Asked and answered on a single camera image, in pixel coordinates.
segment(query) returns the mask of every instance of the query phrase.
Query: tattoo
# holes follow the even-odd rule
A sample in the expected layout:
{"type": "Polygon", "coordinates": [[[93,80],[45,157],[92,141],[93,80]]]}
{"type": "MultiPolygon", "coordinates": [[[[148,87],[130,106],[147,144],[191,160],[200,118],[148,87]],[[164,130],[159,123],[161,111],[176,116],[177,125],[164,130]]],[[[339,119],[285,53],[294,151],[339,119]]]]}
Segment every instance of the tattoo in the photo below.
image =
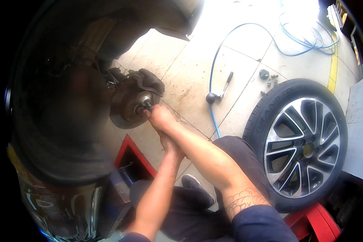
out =
{"type": "Polygon", "coordinates": [[[251,187],[228,197],[225,201],[226,212],[230,219],[245,208],[259,204],[270,205],[257,189],[251,187]]]}

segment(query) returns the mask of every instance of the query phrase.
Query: black and silver alloy wheel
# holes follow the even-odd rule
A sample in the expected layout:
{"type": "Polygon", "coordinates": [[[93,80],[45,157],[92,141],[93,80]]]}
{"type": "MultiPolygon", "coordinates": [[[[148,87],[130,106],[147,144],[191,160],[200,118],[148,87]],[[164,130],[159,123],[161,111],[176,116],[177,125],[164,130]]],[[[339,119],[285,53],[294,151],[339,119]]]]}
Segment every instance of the black and silver alloy wheel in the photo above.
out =
{"type": "Polygon", "coordinates": [[[328,193],[343,167],[347,136],[339,102],[309,79],[272,88],[243,133],[265,169],[270,201],[280,213],[304,209],[328,193]]]}
{"type": "Polygon", "coordinates": [[[329,178],[339,149],[339,127],[330,108],[314,98],[294,100],[281,110],[267,135],[267,179],[282,196],[308,196],[329,178]]]}

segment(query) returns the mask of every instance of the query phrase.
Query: dark pants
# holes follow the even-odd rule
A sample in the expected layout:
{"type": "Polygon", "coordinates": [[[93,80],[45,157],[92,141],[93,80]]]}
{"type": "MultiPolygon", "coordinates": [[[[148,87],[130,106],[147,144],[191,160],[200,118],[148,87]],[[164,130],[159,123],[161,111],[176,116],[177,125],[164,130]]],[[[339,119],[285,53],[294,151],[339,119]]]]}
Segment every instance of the dark pants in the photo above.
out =
{"type": "MultiPolygon", "coordinates": [[[[236,136],[225,136],[215,140],[213,144],[231,156],[262,195],[269,199],[264,168],[246,141],[236,136]]],[[[135,208],[149,186],[150,181],[140,180],[130,187],[130,200],[135,208]]],[[[175,186],[161,231],[176,241],[203,241],[226,235],[232,237],[232,227],[223,208],[222,194],[216,188],[215,192],[219,209],[213,212],[208,210],[210,204],[205,191],[175,186]]]]}

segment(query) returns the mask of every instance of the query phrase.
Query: brake disc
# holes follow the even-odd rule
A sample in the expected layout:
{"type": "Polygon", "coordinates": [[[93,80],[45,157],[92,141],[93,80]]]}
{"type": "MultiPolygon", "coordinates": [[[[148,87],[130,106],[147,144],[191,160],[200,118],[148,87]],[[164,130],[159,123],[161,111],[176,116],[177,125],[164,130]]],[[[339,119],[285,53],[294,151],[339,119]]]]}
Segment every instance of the brake disc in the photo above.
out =
{"type": "Polygon", "coordinates": [[[110,119],[119,128],[130,129],[143,124],[147,119],[142,114],[141,99],[150,97],[150,104],[160,102],[165,85],[146,69],[129,70],[129,74],[118,85],[111,98],[110,119]]]}

